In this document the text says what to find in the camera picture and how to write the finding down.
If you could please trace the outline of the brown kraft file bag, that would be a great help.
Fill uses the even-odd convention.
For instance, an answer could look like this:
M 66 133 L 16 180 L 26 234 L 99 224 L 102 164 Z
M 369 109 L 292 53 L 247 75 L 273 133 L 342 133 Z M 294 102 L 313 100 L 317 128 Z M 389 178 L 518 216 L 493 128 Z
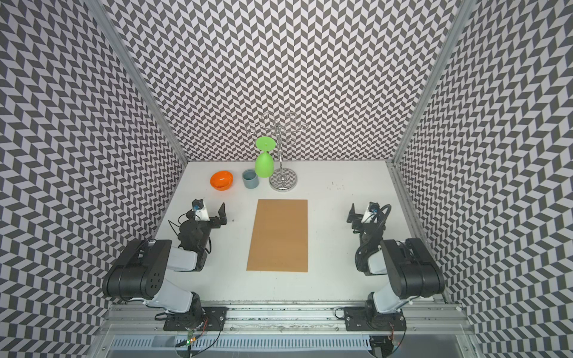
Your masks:
M 246 269 L 308 271 L 308 201 L 258 201 Z

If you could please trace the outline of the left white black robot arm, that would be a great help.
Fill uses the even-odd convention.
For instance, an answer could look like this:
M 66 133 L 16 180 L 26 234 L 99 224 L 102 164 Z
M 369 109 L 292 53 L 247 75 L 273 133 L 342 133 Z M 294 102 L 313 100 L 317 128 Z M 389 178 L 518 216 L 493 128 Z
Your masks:
M 208 313 L 199 294 L 166 279 L 167 271 L 199 272 L 213 250 L 210 233 L 228 224 L 225 204 L 216 216 L 209 216 L 202 199 L 192 201 L 191 210 L 179 224 L 170 222 L 179 240 L 132 240 L 123 249 L 104 277 L 102 291 L 107 298 L 141 301 L 146 307 L 165 311 L 165 329 L 205 328 Z

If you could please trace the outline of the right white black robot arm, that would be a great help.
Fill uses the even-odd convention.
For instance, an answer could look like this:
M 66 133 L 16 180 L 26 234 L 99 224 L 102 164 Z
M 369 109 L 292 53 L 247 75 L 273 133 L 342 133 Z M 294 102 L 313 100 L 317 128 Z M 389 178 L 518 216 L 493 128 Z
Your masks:
M 431 298 L 445 291 L 442 270 L 419 238 L 385 240 L 392 206 L 370 202 L 364 214 L 351 207 L 347 222 L 359 235 L 355 267 L 366 276 L 385 276 L 388 283 L 369 294 L 365 307 L 344 309 L 349 328 L 381 331 L 404 328 L 400 310 L 417 298 Z

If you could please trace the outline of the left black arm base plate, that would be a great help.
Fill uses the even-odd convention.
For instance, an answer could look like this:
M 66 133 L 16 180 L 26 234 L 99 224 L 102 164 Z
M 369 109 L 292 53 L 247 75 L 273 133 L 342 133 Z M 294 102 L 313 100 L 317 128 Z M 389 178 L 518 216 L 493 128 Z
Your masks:
M 228 307 L 214 306 L 193 309 L 189 313 L 167 313 L 164 331 L 219 332 L 225 326 Z

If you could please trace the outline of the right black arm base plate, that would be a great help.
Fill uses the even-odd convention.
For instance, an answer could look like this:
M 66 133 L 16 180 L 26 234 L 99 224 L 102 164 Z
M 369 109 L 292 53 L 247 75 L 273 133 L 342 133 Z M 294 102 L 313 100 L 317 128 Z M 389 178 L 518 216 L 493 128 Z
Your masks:
M 344 307 L 344 321 L 347 331 L 398 331 L 407 330 L 405 317 L 400 312 L 378 313 L 366 307 Z

